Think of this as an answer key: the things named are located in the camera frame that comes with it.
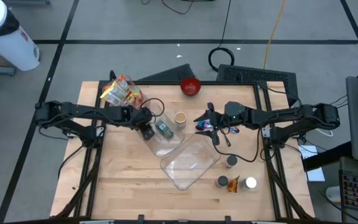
black lid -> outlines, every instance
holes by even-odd
[[[220,176],[218,178],[218,184],[220,186],[226,186],[229,183],[229,179],[226,176]]]
[[[229,156],[227,158],[227,164],[229,164],[230,166],[234,166],[237,164],[237,157],[236,156]]]

small cup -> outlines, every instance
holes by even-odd
[[[256,179],[253,177],[248,177],[240,181],[240,187],[242,190],[254,189],[256,188]]]
[[[229,183],[229,179],[226,176],[220,176],[216,179],[216,185],[218,187],[225,187]]]
[[[230,169],[237,164],[237,157],[236,156],[229,156],[224,163],[225,168]]]
[[[175,122],[177,124],[177,128],[182,129],[186,126],[187,116],[184,112],[177,112],[175,114]]]

gray floor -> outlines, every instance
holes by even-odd
[[[188,2],[166,2],[185,10]],[[358,1],[347,0],[358,25]],[[12,12],[33,39],[58,40],[73,0],[54,0],[52,5],[11,3]],[[159,0],[142,5],[138,0],[80,0],[68,39],[220,39],[228,1],[195,2],[190,12],[178,15]],[[232,0],[226,39],[268,39],[280,1]],[[357,40],[341,3],[336,0],[287,0],[275,39]],[[215,80],[207,56],[216,44],[65,45],[47,100],[76,102],[81,82],[105,80],[113,69],[134,80],[189,63],[201,80]],[[57,45],[39,45],[38,68],[0,77],[0,206],[38,101]],[[266,45],[230,44],[236,65],[262,68]],[[214,63],[229,63],[217,53]],[[268,69],[295,72],[303,103],[330,103],[345,95],[347,76],[358,75],[357,45],[272,45]],[[350,140],[347,108],[340,109],[341,127],[328,138],[310,132],[308,139],[325,148]],[[58,134],[57,130],[48,130]],[[66,142],[35,133],[6,221],[47,218],[50,213],[57,170]],[[338,184],[338,165],[324,169],[326,182],[310,188],[316,216],[340,221],[339,212],[316,193]]]

wooden tabletop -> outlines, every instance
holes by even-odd
[[[282,82],[269,82],[268,86],[284,91]],[[207,102],[212,101],[215,110],[224,112],[228,101],[237,101],[256,108],[254,91],[251,86],[202,86],[194,97],[181,93],[179,86],[141,85],[140,89],[151,98],[160,98],[165,103],[165,114],[173,119],[177,111],[183,111],[188,119],[186,138],[195,130],[192,121],[202,115]],[[83,82],[78,104],[93,106],[98,90],[98,82]],[[286,96],[269,91],[273,110],[287,108]],[[75,119],[82,125],[90,125],[86,119]],[[239,127],[240,133],[227,135],[232,146],[227,147],[221,136],[222,152],[231,152],[252,159],[257,150],[257,131]],[[287,144],[298,148],[294,139]],[[69,140],[65,157],[81,145],[79,139]],[[281,150],[288,189],[298,203],[314,216],[310,194],[303,172],[300,153],[290,147]],[[85,150],[78,153],[62,169],[58,181],[51,215],[60,212],[78,188]],[[152,154],[135,131],[108,125],[104,137],[98,182],[93,205],[92,219],[136,220],[140,214],[147,220],[223,220],[230,215],[232,220],[274,220],[272,197],[269,188],[265,162],[258,158],[253,163],[240,161],[232,169],[223,166],[226,156],[221,156],[210,170],[201,176],[189,189],[178,190],[160,168],[161,158]],[[254,177],[257,186],[252,190],[229,193],[226,188],[215,185],[220,175],[233,179]],[[285,217],[282,194],[277,188],[281,216]],[[88,191],[84,194],[82,214],[85,214]]]

green can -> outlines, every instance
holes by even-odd
[[[155,123],[155,128],[157,128],[165,138],[171,139],[173,137],[173,132],[161,119]]]

